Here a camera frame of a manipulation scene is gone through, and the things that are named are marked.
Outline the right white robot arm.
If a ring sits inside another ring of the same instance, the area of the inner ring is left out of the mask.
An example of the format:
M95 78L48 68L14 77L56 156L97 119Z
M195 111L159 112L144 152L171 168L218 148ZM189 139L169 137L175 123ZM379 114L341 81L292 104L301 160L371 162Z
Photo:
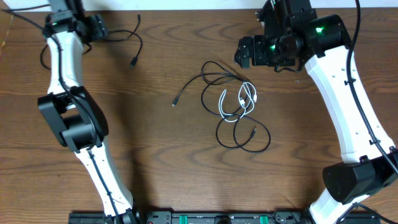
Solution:
M397 180L397 148L380 124L354 61L357 35L340 16L318 17L309 1L267 1L256 12L262 35L243 37L234 55L243 68L306 70L334 124L342 161L324 168L325 189L302 223L349 222L349 213Z

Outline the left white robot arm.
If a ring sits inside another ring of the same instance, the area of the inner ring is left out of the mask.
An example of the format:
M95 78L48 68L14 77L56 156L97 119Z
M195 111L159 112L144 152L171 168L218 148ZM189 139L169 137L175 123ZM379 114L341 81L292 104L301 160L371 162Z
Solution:
M42 116L59 143L86 167L103 203L102 222L144 223L109 151L104 113L83 85L84 46L107 36L101 16L59 7L46 19L44 34L52 75L47 95L38 99Z

